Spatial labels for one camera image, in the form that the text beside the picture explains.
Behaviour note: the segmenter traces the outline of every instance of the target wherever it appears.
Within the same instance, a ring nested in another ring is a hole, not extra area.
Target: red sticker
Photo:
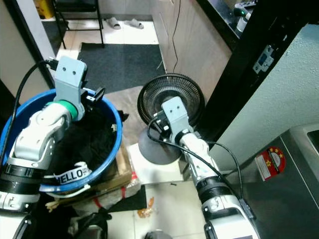
[[[263,181],[284,171],[286,159],[278,147],[269,147],[255,157],[257,168]]]

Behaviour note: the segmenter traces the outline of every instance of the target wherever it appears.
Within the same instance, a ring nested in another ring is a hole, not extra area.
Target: green ring
[[[70,112],[72,119],[76,119],[78,117],[77,109],[70,102],[64,101],[64,100],[60,100],[60,101],[49,102],[46,105],[48,106],[48,105],[50,105],[52,103],[57,103],[57,104],[60,104],[60,105],[64,106]]]

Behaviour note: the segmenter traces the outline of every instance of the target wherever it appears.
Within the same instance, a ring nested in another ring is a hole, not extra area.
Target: black cable
[[[179,19],[179,13],[180,13],[180,2],[181,0],[179,0],[179,5],[178,5],[178,14],[177,14],[177,18],[176,18],[176,25],[175,25],[175,29],[174,29],[174,33],[173,33],[173,37],[172,37],[172,42],[173,42],[173,48],[174,48],[174,52],[175,52],[175,56],[176,56],[176,62],[173,68],[173,73],[175,72],[175,67],[178,63],[178,56],[177,56],[177,52],[176,52],[176,47],[175,47],[175,42],[174,42],[174,36],[175,36],[175,32],[177,29],[177,24],[178,24],[178,19]]]
[[[239,184],[240,184],[240,198],[244,198],[243,181],[242,181],[241,171],[240,171],[238,160],[237,160],[236,156],[234,155],[234,153],[229,148],[227,148],[224,144],[217,143],[217,142],[214,142],[214,141],[207,141],[207,140],[205,140],[205,141],[208,144],[216,144],[216,145],[222,147],[223,149],[225,149],[231,155],[231,157],[233,158],[233,160],[234,160],[234,162],[236,164],[236,168],[237,168],[237,172],[238,172],[238,178],[239,178]]]
[[[6,149],[6,146],[8,144],[8,139],[9,139],[9,136],[10,136],[10,133],[11,133],[11,129],[12,129],[12,126],[14,124],[14,121],[15,121],[15,115],[16,115],[16,110],[18,108],[18,104],[19,104],[19,99],[20,99],[20,95],[21,95],[21,92],[22,92],[22,89],[27,81],[27,79],[29,78],[29,76],[32,74],[32,72],[38,68],[40,65],[42,64],[48,64],[48,61],[47,60],[43,60],[43,61],[39,61],[37,62],[36,64],[34,64],[29,70],[28,72],[25,74],[25,76],[23,77],[20,85],[19,85],[19,88],[18,88],[18,91],[16,93],[16,97],[15,97],[15,100],[14,100],[14,106],[13,106],[13,113],[12,113],[12,118],[11,118],[11,121],[10,121],[10,124],[8,126],[8,129],[7,129],[7,132],[5,134],[5,137],[4,137],[4,142],[3,142],[3,147],[2,147],[2,152],[1,152],[1,158],[0,158],[0,172],[2,170],[2,162],[4,160],[4,155],[5,155],[5,149]]]
[[[184,148],[184,147],[181,147],[177,144],[174,144],[174,143],[170,143],[170,142],[166,142],[166,141],[163,141],[163,140],[160,140],[160,139],[157,139],[157,138],[154,138],[153,136],[151,136],[150,134],[150,128],[151,128],[151,125],[157,120],[157,118],[153,118],[149,125],[148,125],[148,137],[153,140],[154,142],[157,142],[157,143],[163,143],[163,144],[167,144],[167,145],[170,145],[170,146],[173,146],[173,147],[176,147],[176,148],[179,148],[180,150],[186,152],[186,153],[189,153],[190,155],[198,158],[200,161],[202,161],[204,164],[206,164],[211,170],[213,170],[223,181],[224,183],[227,185],[227,187],[230,188],[230,190],[233,192],[233,194],[239,198],[238,194],[236,193],[236,191],[233,189],[233,187],[231,186],[231,184],[229,183],[229,181],[216,169],[214,168],[210,163],[206,162],[205,159],[203,159],[202,157],[198,156],[196,153]]]

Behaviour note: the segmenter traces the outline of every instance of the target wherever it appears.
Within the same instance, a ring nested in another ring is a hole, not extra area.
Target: chair leg
[[[67,30],[70,30],[69,24],[68,24],[68,22],[65,20],[63,14],[62,14],[60,11],[59,11],[59,14],[60,14],[60,16],[61,16],[61,18],[62,18],[62,20],[63,20],[65,26],[66,26],[66,29],[67,29]]]
[[[55,9],[54,9],[54,16],[55,16],[56,25],[58,26],[59,35],[60,35],[60,38],[61,38],[63,47],[64,47],[64,49],[66,49],[65,43],[64,43],[64,39],[63,39],[63,35],[62,35],[62,31],[61,31],[61,27],[60,27],[60,19],[59,19],[59,17],[58,17],[57,12],[55,11]]]
[[[100,23],[100,27],[102,28],[102,29],[104,29],[103,28],[103,21],[102,21],[102,19],[101,19],[101,13],[100,13],[100,7],[99,7],[99,0],[96,0],[95,1],[95,4],[96,4],[96,12],[97,12],[97,14],[98,14],[98,19],[99,19],[99,23]]]
[[[101,34],[102,47],[104,48],[104,41],[103,41],[103,34],[102,34],[103,23],[102,23],[102,20],[101,20],[99,4],[97,4],[97,11],[96,12],[97,12],[98,19],[99,19],[99,28],[100,28],[100,34]]]

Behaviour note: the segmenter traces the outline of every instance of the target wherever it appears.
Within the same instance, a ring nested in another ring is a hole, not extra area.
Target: gray slipper
[[[111,26],[111,28],[116,29],[116,30],[121,29],[121,26],[115,17],[108,19],[107,22]]]
[[[138,28],[138,29],[143,29],[144,26],[141,24],[139,21],[137,21],[135,18],[133,18],[131,21],[125,21],[124,22],[126,25]]]

